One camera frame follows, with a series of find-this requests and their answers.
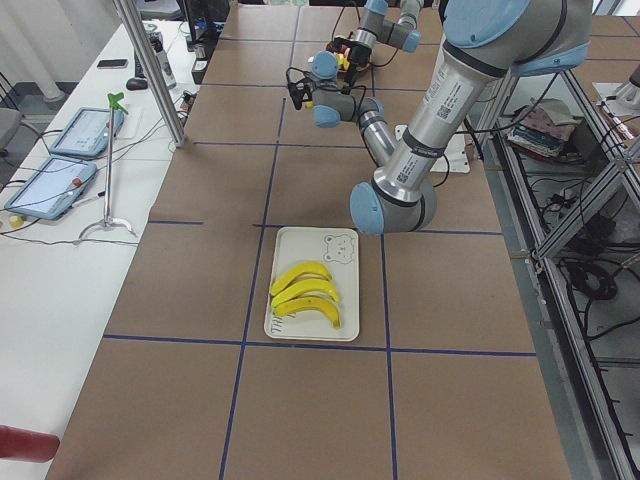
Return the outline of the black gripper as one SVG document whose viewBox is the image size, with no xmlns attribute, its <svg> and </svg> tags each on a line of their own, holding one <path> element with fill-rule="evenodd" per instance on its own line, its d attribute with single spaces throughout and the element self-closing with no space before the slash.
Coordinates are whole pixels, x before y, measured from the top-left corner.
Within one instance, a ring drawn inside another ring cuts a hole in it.
<svg viewBox="0 0 640 480">
<path fill-rule="evenodd" d="M 372 48 L 365 43 L 361 43 L 355 40 L 353 41 L 353 45 L 351 47 L 351 53 L 349 55 L 349 60 L 351 61 L 351 67 L 348 69 L 348 71 L 345 73 L 344 76 L 344 82 L 346 85 L 352 86 L 355 82 L 355 78 L 356 78 L 356 71 L 355 71 L 355 65 L 356 64 L 364 64 L 367 60 L 370 61 L 370 56 L 371 56 L 371 52 L 372 52 Z"/>
<path fill-rule="evenodd" d="M 312 101 L 315 106 L 324 105 L 324 93 L 317 87 L 315 83 L 304 83 L 302 93 L 302 107 L 307 101 Z"/>
</svg>

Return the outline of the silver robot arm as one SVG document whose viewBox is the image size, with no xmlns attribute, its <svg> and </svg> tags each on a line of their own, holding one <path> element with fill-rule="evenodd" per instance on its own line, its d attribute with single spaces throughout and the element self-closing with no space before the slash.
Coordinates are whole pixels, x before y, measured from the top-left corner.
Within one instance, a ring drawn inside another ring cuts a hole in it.
<svg viewBox="0 0 640 480">
<path fill-rule="evenodd" d="M 288 84 L 295 108 L 309 105 L 317 126 L 358 126 L 377 165 L 371 180 L 350 195 L 352 220 L 365 234 L 410 232 L 432 220 L 436 196 L 427 175 L 487 84 L 508 73 L 527 77 L 572 69 L 585 60 L 590 44 L 588 1 L 447 1 L 442 62 L 401 138 L 395 138 L 382 104 L 350 92 L 376 44 L 416 50 L 423 6 L 403 1 L 399 20 L 391 22 L 387 2 L 367 2 L 354 35 L 335 41 L 347 49 L 344 82 L 337 82 L 336 55 L 322 51 L 301 80 Z"/>
<path fill-rule="evenodd" d="M 369 64 L 376 43 L 382 43 L 404 52 L 413 53 L 420 43 L 421 34 L 417 21 L 424 6 L 423 1 L 404 0 L 400 2 L 400 17 L 397 22 L 386 19 L 389 5 L 384 0 L 369 0 L 364 5 L 364 13 L 358 28 L 347 40 L 349 66 L 345 83 L 355 83 L 357 71 Z"/>
</svg>

